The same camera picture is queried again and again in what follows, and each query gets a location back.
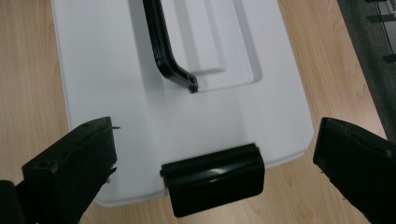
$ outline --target light wood surface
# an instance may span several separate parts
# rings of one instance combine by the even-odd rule
[[[336,0],[278,2],[315,129],[326,116],[384,136]],[[67,133],[50,0],[0,0],[0,103],[0,179],[17,184],[21,166]],[[260,196],[180,219],[168,197],[93,203],[81,223],[368,223],[313,164],[315,143],[267,170]]]

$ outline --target black latch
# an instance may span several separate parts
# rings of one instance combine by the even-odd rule
[[[163,165],[176,217],[258,195],[265,167],[254,144]]]

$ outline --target white plastic surface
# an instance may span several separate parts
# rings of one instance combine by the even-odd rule
[[[253,83],[189,94],[164,79],[153,59],[141,0],[52,2],[70,129],[103,116],[121,127],[114,131],[118,170],[96,198],[102,205],[163,196],[160,170],[171,161],[256,143],[269,168],[301,156],[310,144],[312,121],[277,1],[200,1],[233,3],[248,59],[243,64],[250,64]],[[174,2],[163,0],[164,8],[167,4]],[[169,30],[178,29],[173,25],[168,22]],[[227,43],[213,31],[208,46]],[[172,42],[176,58],[186,52],[182,46]],[[189,68],[227,71],[221,47],[213,63]]]

